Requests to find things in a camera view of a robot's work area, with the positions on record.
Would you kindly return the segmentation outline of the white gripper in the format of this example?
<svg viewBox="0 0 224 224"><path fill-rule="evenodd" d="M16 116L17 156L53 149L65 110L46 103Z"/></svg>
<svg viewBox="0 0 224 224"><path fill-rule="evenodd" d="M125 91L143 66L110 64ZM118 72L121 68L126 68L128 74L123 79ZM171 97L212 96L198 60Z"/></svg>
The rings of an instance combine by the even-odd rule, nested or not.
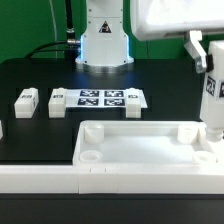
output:
<svg viewBox="0 0 224 224"><path fill-rule="evenodd" d="M224 30L224 0L130 0L130 18L132 33L140 41L187 32L184 47L200 74L207 69L207 54L200 44L202 32Z"/></svg>

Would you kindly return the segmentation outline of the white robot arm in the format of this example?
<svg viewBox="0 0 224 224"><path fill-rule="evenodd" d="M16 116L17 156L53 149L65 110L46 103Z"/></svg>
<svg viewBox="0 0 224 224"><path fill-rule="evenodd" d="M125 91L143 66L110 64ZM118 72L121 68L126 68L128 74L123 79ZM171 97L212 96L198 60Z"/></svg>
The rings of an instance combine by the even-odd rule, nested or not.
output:
<svg viewBox="0 0 224 224"><path fill-rule="evenodd" d="M79 69L115 73L132 65L123 30L123 0L86 0L87 28L81 36ZM132 34L140 41L182 36L196 71L208 68L203 35L224 32L224 0L130 0Z"/></svg>

